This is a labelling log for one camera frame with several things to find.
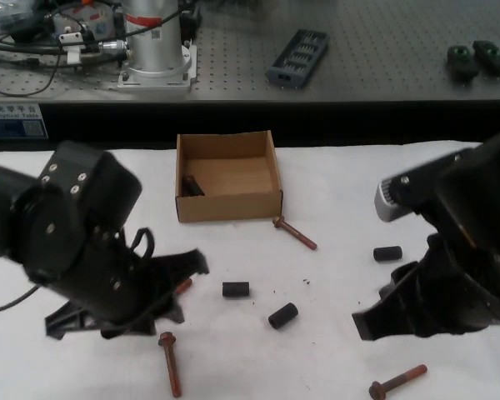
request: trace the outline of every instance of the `white table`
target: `white table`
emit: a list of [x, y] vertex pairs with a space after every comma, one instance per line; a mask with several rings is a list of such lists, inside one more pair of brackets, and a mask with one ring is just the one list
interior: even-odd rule
[[[127, 223], [149, 226], [156, 254], [200, 248], [211, 273], [181, 296], [186, 322], [157, 322], [177, 337], [183, 398], [369, 399], [384, 381], [419, 363], [429, 372], [393, 400], [500, 400], [500, 327], [463, 337], [388, 337], [362, 342], [351, 313], [372, 306], [400, 263], [379, 265], [373, 248], [401, 245], [419, 259], [433, 228], [421, 217], [391, 224], [374, 211], [380, 179], [463, 147], [431, 142], [387, 147], [280, 148], [284, 214], [314, 240], [312, 252], [271, 221], [179, 224], [174, 151], [116, 151], [144, 187]], [[49, 152], [0, 153], [0, 164], [38, 175]], [[252, 298], [227, 301], [222, 281], [248, 280]], [[23, 270], [0, 260], [0, 305], [30, 288]], [[300, 315], [282, 332], [268, 315], [288, 302]], [[43, 319], [65, 300], [40, 290], [0, 313], [0, 399], [172, 398], [156, 337], [106, 341], [96, 333], [44, 336]]]

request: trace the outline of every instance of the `black cable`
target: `black cable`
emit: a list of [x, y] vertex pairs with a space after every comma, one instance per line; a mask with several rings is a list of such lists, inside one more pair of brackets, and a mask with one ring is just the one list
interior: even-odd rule
[[[4, 33], [3, 34], [3, 37], [0, 39], [0, 42], [9, 37], [11, 33]], [[31, 93], [6, 93], [6, 92], [2, 92], [0, 90], [0, 94], [2, 94], [3, 96], [7, 96], [7, 97], [10, 97], [10, 98], [26, 98], [28, 96], [33, 96], [35, 94], [39, 94], [39, 93], [42, 93], [44, 92], [45, 90], [47, 90], [50, 85], [52, 84], [53, 82], [53, 79], [54, 77], [56, 76], [56, 73], [58, 72], [58, 67], [59, 67], [59, 61], [61, 60], [61, 52], [57, 55], [57, 61], [56, 61], [56, 64], [54, 66], [54, 69], [52, 70], [52, 74], [50, 75], [50, 78], [48, 79], [48, 83], [41, 89], [38, 89], [36, 90], [35, 92], [31, 92]]]
[[[88, 41], [85, 41], [85, 42], [71, 42], [71, 43], [67, 43], [67, 46], [82, 46], [82, 45], [83, 46], [89, 46], [89, 45], [92, 45], [92, 44], [112, 42], [114, 40], [124, 40], [126, 38], [130, 38], [132, 36], [139, 35], [141, 33], [152, 31], [153, 29], [160, 28], [163, 24], [168, 23], [169, 21], [171, 21], [175, 17], [178, 17], [181, 13], [183, 13], [184, 11], [188, 10], [189, 8], [191, 8], [195, 3], [196, 3], [196, 0], [195, 1], [191, 1], [186, 6], [184, 6], [182, 8], [179, 8], [176, 12], [173, 12], [172, 14], [170, 14], [168, 17], [162, 18], [162, 20], [160, 22], [156, 23], [155, 25], [152, 25], [151, 27], [144, 27], [142, 29], [138, 29], [137, 31], [133, 31], [133, 32], [129, 32], [129, 33], [124, 33], [123, 35], [117, 35], [115, 37], [109, 37], [107, 39], [88, 40]], [[11, 46], [12, 48], [15, 48], [16, 46], [18, 46], [21, 43], [1, 42], [1, 44], [6, 45], [6, 46]], [[57, 48], [57, 47], [61, 47], [61, 46], [58, 46], [56, 44], [45, 44], [45, 43], [38, 44], [38, 46], [40, 46], [42, 48]]]
[[12, 302], [9, 302], [8, 304], [4, 304], [3, 306], [0, 306], [0, 312], [6, 311], [11, 307], [15, 307], [17, 304], [22, 303], [24, 300], [26, 300], [31, 295], [33, 295], [38, 289], [39, 289], [39, 286], [35, 285], [30, 290], [25, 292], [21, 297], [16, 298], [15, 300], [13, 300]]
[[[115, 54], [110, 57], [100, 57], [98, 60], [94, 61], [84, 61], [80, 63], [74, 63], [74, 64], [60, 64], [57, 69], [64, 69], [64, 68], [88, 68], [88, 67], [96, 67], [104, 64], [110, 64], [110, 63], [118, 63], [121, 61], [126, 60], [126, 54], [121, 53], [121, 54]], [[6, 58], [0, 57], [0, 63], [5, 63], [5, 64], [10, 64], [15, 67], [20, 67], [20, 68], [31, 68], [31, 69], [49, 69], [49, 68], [55, 68], [54, 65], [49, 65], [49, 64], [44, 64], [40, 63], [39, 59], [36, 57], [29, 57], [25, 58], [23, 60], [8, 60]]]

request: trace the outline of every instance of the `rusty bolt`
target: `rusty bolt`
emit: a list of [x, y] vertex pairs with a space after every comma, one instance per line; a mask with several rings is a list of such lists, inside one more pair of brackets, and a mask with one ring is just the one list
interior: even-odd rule
[[170, 387], [172, 389], [172, 396], [180, 398], [182, 396], [182, 387], [180, 386], [180, 379], [178, 377], [178, 369], [176, 367], [176, 357], [174, 357], [174, 343], [176, 337], [171, 332], [165, 332], [159, 335], [159, 346], [165, 349], [165, 357], [167, 358], [168, 377], [170, 379]]
[[182, 293], [185, 293], [187, 289], [191, 287], [193, 284], [193, 280], [191, 278], [185, 280], [180, 286], [176, 287], [176, 294], [180, 295]]
[[312, 250], [317, 250], [317, 244], [310, 240], [308, 237], [302, 235], [299, 231], [297, 231], [294, 227], [285, 222], [285, 217], [282, 215], [280, 217], [274, 217], [272, 220], [275, 228], [282, 228], [283, 230], [289, 232], [300, 242], [311, 248]]
[[387, 397], [388, 392], [391, 392], [393, 389], [402, 386], [404, 383], [408, 383], [413, 379], [417, 379], [427, 372], [428, 368], [424, 364], [421, 364], [418, 367], [410, 369], [402, 375], [398, 375], [397, 377], [394, 377], [393, 379], [384, 383], [372, 382], [372, 386], [370, 387], [370, 389], [368, 389], [368, 393], [373, 400], [383, 400]]

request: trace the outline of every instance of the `sticker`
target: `sticker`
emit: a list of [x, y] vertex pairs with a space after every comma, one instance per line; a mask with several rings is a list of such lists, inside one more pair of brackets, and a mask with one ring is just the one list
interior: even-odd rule
[[0, 139], [48, 138], [38, 104], [0, 104]]
[[[153, 18], [153, 17], [134, 17], [126, 14], [126, 32], [134, 33], [140, 29], [149, 28], [152, 26], [156, 26], [161, 22], [161, 18]], [[138, 33], [137, 36], [141, 38], [150, 38], [152, 40], [161, 40], [161, 27], [156, 27], [151, 31], [146, 31], [143, 33]]]

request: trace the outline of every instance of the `cardboard box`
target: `cardboard box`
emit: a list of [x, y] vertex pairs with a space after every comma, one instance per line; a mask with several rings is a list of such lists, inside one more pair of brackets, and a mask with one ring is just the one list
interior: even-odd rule
[[[282, 181], [270, 132], [178, 135], [176, 164], [180, 223], [282, 215]], [[205, 196], [184, 196], [184, 175], [193, 175]]]

